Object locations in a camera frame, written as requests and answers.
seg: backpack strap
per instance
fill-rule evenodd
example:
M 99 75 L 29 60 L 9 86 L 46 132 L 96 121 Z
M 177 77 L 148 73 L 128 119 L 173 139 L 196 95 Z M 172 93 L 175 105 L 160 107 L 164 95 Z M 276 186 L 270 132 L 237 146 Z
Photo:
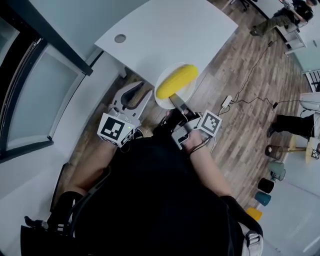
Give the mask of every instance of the backpack strap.
M 244 235 L 241 256 L 261 256 L 264 248 L 263 237 L 257 232 L 249 230 L 242 223 L 238 223 Z

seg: black shirt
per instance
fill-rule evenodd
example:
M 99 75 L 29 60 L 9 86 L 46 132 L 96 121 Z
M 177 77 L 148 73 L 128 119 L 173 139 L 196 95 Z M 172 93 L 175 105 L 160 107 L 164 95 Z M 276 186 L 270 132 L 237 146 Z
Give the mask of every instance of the black shirt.
M 296 13 L 299 14 L 302 18 L 304 18 L 307 22 L 313 18 L 314 14 L 312 8 L 308 6 L 305 1 L 293 0 L 292 3 Z M 293 24 L 298 25 L 300 23 L 300 20 L 295 18 L 295 15 L 292 11 L 283 8 L 280 10 L 280 12 L 283 13 L 282 15 L 287 16 Z
M 95 255 L 236 256 L 244 241 L 238 222 L 262 235 L 233 197 L 200 183 L 171 140 L 136 139 L 127 153 L 118 149 L 110 169 L 75 226 L 75 237 Z

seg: black pants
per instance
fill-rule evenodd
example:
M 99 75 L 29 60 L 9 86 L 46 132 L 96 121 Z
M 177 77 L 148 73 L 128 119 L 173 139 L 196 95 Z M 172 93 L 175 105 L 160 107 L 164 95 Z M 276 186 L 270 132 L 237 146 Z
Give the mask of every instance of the black pants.
M 276 122 L 272 125 L 277 133 L 283 131 L 300 135 L 302 137 L 315 137 L 314 115 L 304 118 L 299 116 L 278 115 Z

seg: table top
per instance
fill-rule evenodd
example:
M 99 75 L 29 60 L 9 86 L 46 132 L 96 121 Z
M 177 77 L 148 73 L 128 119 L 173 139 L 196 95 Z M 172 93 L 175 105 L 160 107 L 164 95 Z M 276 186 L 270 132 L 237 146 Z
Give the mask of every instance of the table top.
M 95 44 L 155 86 L 176 63 L 193 64 L 200 74 L 237 27 L 206 0 L 150 0 Z M 115 42 L 119 34 L 122 43 Z

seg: wooden floor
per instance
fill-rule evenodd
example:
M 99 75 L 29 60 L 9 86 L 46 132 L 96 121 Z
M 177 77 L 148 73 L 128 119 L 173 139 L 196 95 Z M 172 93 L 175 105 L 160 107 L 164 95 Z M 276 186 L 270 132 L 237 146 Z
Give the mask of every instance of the wooden floor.
M 224 1 L 210 1 L 218 8 Z M 189 106 L 197 112 L 206 109 L 218 113 L 226 96 L 233 98 L 248 78 L 252 67 L 268 47 L 270 41 L 275 43 L 266 50 L 261 61 L 254 68 L 248 83 L 239 99 L 251 101 L 255 97 L 267 97 L 272 103 L 298 99 L 300 93 L 309 91 L 307 79 L 303 76 L 293 56 L 286 57 L 285 43 L 274 31 L 263 38 L 249 34 L 250 28 L 265 20 L 252 6 L 243 13 L 243 8 L 236 1 L 225 13 L 238 24 L 234 35 L 223 46 L 205 71 L 198 77 L 196 90 L 189 101 Z M 119 84 L 137 80 L 130 75 Z M 69 176 L 80 161 L 93 150 L 99 139 L 96 131 L 102 112 L 114 95 L 108 92 L 108 98 L 100 104 L 91 121 L 88 123 L 78 145 L 65 168 L 65 178 L 61 179 L 60 190 L 68 182 Z M 266 137 L 267 129 L 276 114 L 296 115 L 297 102 L 280 103 L 272 111 L 267 102 L 255 100 L 251 104 L 244 102 L 231 105 L 230 111 L 223 114 L 222 125 L 216 142 L 208 144 L 212 157 L 231 184 L 233 195 L 244 207 L 257 206 L 254 199 L 257 184 L 262 177 L 268 177 L 267 164 L 270 161 L 264 154 L 268 144 L 287 146 L 291 136 L 288 133 L 275 134 L 271 139 Z M 152 129 L 165 115 L 165 110 L 156 105 L 154 100 L 148 103 L 143 113 L 143 131 L 146 136 L 152 135 Z

